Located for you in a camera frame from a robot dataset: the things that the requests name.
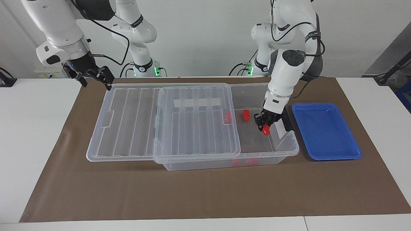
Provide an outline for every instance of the clear plastic storage box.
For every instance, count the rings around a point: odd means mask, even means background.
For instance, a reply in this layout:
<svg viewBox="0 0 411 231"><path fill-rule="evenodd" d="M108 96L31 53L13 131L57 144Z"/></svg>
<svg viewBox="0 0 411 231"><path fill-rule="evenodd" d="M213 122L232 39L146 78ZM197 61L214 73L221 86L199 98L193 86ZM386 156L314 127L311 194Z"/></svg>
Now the clear plastic storage box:
<svg viewBox="0 0 411 231"><path fill-rule="evenodd" d="M257 129L252 115L266 91L266 83L113 84L87 159L154 160L169 171L278 164L299 147L281 123L269 136Z"/></svg>

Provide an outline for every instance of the plastic lid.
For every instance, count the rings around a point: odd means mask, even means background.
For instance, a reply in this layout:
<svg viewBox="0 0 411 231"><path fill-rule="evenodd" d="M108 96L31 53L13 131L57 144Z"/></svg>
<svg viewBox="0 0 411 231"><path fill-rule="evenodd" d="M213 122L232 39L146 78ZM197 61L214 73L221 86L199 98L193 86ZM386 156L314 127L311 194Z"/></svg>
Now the plastic lid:
<svg viewBox="0 0 411 231"><path fill-rule="evenodd" d="M104 97L87 159L179 163L238 156L230 86L189 85L113 84Z"/></svg>
<svg viewBox="0 0 411 231"><path fill-rule="evenodd" d="M171 86L159 91L154 161L232 159L240 153L228 84Z"/></svg>

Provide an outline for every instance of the blue tray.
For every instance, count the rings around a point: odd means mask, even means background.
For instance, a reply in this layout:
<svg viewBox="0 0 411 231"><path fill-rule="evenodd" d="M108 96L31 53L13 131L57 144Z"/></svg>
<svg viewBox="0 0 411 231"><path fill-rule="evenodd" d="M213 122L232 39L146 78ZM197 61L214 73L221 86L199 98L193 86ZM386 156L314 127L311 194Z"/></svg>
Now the blue tray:
<svg viewBox="0 0 411 231"><path fill-rule="evenodd" d="M308 154L314 160L363 156L335 104L294 104L292 109Z"/></svg>

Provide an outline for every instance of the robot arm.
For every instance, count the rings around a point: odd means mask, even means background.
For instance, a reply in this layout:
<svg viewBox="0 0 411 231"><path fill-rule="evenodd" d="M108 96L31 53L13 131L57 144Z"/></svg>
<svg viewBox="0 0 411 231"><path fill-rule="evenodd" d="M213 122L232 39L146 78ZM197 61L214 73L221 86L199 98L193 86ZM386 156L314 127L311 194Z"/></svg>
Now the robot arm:
<svg viewBox="0 0 411 231"><path fill-rule="evenodd" d="M258 53L252 61L254 75L268 75L268 63L273 50L271 43L290 44L296 30L305 36L306 60L302 80L310 81L318 77L323 68L322 57L310 56L321 53L321 37L318 15L308 0L274 0L272 24L259 23L252 29L252 38L257 42Z"/></svg>
<svg viewBox="0 0 411 231"><path fill-rule="evenodd" d="M116 11L126 21L126 26L114 26L126 34L133 43L130 51L136 66L151 67L152 59L146 46L140 43L153 42L157 37L154 27L140 14L135 0L21 0L24 8L45 34L47 41L36 49L43 65L64 63L63 68L70 78L87 86L85 77L102 82L111 89L114 76L107 66L98 67L91 54L89 42L76 24L76 19L110 20ZM139 66L139 71L147 72Z"/></svg>
<svg viewBox="0 0 411 231"><path fill-rule="evenodd" d="M95 1L83 2L85 5ZM111 89L114 76L106 66L98 67L91 56L88 40L76 24L69 4L65 0L21 0L24 8L45 34L47 41L36 49L37 56L43 65L53 65L64 62L64 70L72 79L78 80L82 86L87 86L85 77L102 82L107 90ZM97 20L109 19L114 15L109 0L100 0L101 14L96 14ZM90 10L89 16L95 13Z"/></svg>
<svg viewBox="0 0 411 231"><path fill-rule="evenodd" d="M153 25L148 23L140 13L136 0L116 0L117 15L123 23L114 24L113 31L125 35L130 41L129 51L133 57L134 73L138 77L156 77L159 72L156 68L159 63L153 60L144 43L154 42L157 31ZM127 45L125 39L115 33L113 38Z"/></svg>
<svg viewBox="0 0 411 231"><path fill-rule="evenodd" d="M323 68L319 20L311 2L307 0L274 0L272 11L275 27L269 29L272 33L271 39L279 44L291 43L294 37L292 30L297 28L305 36L306 51L278 49L268 58L267 74L271 76L271 81L268 84L263 109L261 113L254 115L259 130L265 135L269 135L270 126L281 119L284 107L288 103L298 80L311 81L320 75ZM267 43L259 44L258 52L260 53L261 47L267 46ZM260 61L266 62L267 59L264 58L264 56L262 58L257 56L254 65L261 65Z"/></svg>

